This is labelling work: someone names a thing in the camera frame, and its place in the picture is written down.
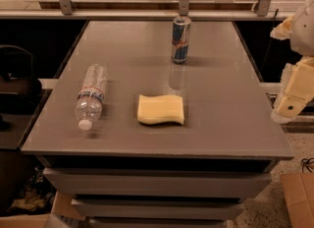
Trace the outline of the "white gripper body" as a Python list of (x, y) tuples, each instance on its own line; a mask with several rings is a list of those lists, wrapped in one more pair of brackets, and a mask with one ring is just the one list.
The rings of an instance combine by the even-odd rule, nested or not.
[(303, 56), (314, 55), (314, 0), (305, 0), (294, 14), (290, 48)]

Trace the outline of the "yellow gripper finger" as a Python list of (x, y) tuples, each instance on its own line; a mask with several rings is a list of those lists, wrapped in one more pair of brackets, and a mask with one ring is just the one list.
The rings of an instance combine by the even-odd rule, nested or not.
[(281, 89), (271, 118), (279, 124), (294, 120), (314, 98), (314, 58), (303, 56), (295, 65), (287, 63), (281, 76)]
[(282, 23), (272, 29), (270, 36), (278, 40), (290, 39), (293, 19), (294, 16), (286, 18)]

